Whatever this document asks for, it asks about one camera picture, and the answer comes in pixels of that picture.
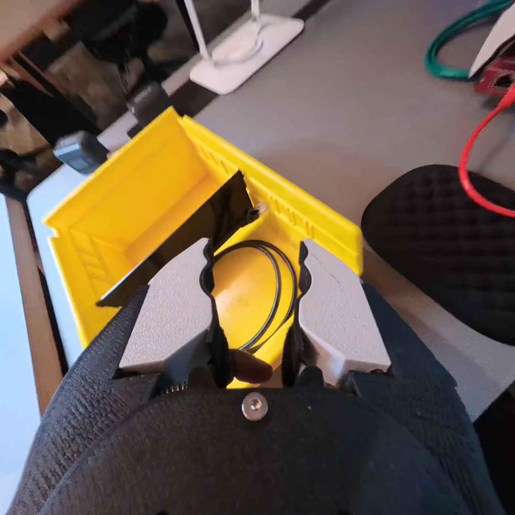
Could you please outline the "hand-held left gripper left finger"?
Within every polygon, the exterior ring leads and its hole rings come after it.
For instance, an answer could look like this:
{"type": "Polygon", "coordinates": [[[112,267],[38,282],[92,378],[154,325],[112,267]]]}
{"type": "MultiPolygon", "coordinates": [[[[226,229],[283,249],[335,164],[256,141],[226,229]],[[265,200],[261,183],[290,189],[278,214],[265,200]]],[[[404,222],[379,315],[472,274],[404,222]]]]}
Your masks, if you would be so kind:
{"type": "Polygon", "coordinates": [[[172,386],[217,359],[213,246],[203,237],[169,261],[148,291],[119,362],[123,372],[161,373],[172,386]]]}

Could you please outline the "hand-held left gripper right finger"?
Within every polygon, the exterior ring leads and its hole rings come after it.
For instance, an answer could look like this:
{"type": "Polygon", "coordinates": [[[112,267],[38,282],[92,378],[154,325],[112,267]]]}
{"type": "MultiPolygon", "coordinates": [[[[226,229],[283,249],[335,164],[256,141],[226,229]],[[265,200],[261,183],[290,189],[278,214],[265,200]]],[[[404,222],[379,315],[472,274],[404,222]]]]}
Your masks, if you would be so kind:
{"type": "Polygon", "coordinates": [[[387,372],[391,359],[360,277],[313,239],[301,242],[296,307],[304,351],[326,384],[340,386],[350,372],[387,372]]]}

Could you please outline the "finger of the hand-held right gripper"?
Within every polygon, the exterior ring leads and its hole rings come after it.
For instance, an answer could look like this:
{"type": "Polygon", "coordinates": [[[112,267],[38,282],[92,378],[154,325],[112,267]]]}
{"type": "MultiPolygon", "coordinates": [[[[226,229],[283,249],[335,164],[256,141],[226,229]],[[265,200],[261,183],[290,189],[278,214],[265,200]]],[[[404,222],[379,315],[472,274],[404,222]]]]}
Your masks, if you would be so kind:
{"type": "Polygon", "coordinates": [[[491,58],[505,44],[514,38],[514,4],[507,8],[499,17],[478,55],[476,56],[468,73],[468,78],[473,77],[480,69],[486,65],[491,58]]]}

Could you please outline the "red ethernet splitter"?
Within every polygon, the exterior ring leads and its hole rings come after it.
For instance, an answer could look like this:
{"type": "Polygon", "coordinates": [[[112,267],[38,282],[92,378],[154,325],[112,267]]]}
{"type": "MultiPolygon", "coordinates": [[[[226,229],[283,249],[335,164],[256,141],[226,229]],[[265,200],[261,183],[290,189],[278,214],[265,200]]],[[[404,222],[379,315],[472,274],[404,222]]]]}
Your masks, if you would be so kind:
{"type": "Polygon", "coordinates": [[[475,92],[502,98],[514,85],[514,56],[499,57],[485,68],[475,86],[475,92]]]}

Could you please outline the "yellow plastic bin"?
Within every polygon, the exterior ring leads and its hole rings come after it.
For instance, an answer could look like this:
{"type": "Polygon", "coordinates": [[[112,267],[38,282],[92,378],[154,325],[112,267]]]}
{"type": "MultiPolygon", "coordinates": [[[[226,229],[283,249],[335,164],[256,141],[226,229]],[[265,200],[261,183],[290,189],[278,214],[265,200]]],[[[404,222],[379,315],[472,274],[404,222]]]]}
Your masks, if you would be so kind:
{"type": "Polygon", "coordinates": [[[121,307],[96,301],[238,170],[259,218],[214,249],[212,296],[231,348],[279,364],[310,238],[362,273],[357,226],[173,108],[114,153],[44,219],[84,346],[121,307]]]}

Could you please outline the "grey desk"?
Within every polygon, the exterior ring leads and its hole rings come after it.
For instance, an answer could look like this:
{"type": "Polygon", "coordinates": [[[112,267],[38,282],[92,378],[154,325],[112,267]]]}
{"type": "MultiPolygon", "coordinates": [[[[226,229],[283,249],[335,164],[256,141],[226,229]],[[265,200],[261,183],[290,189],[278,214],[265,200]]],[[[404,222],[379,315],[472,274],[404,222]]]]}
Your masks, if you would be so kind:
{"type": "MultiPolygon", "coordinates": [[[[331,1],[299,38],[240,89],[195,119],[359,223],[403,173],[456,164],[490,105],[471,83],[428,75],[435,35],[479,1],[331,1]]],[[[482,133],[470,169],[514,190],[514,114],[482,133]]],[[[85,177],[61,166],[28,198],[68,364],[82,352],[44,218],[85,177]]],[[[368,248],[364,280],[399,313],[457,382],[474,421],[514,381],[514,349],[467,328],[368,248]]]]}

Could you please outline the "person's left hand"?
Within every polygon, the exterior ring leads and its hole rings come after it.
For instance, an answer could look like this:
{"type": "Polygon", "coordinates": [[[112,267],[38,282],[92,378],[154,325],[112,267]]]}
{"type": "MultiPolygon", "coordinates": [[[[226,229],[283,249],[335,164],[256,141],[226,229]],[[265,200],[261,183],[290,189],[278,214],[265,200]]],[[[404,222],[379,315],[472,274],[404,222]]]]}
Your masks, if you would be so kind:
{"type": "Polygon", "coordinates": [[[242,351],[231,350],[231,373],[234,380],[250,384],[268,382],[274,375],[273,367],[255,355],[242,351]]]}

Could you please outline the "black bin divider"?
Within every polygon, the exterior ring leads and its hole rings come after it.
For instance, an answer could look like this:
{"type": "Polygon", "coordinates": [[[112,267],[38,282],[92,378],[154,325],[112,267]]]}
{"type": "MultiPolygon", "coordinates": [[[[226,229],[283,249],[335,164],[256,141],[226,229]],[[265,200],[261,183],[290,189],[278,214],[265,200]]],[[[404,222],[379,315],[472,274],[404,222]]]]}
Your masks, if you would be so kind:
{"type": "Polygon", "coordinates": [[[238,170],[162,243],[138,260],[130,272],[96,301],[96,306],[121,307],[140,286],[198,240],[211,240],[217,250],[240,228],[258,218],[259,210],[252,204],[244,175],[238,170]]]}

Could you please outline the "black quilted wrist pad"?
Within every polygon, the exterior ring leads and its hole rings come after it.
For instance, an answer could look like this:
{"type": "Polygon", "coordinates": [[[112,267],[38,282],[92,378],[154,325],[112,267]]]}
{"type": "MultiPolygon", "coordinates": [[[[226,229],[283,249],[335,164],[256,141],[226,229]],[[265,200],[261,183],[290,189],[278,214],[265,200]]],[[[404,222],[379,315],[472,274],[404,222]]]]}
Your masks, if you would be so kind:
{"type": "Polygon", "coordinates": [[[456,319],[514,345],[514,218],[474,203],[457,167],[406,172],[371,200],[361,227],[381,259],[456,319]]]}

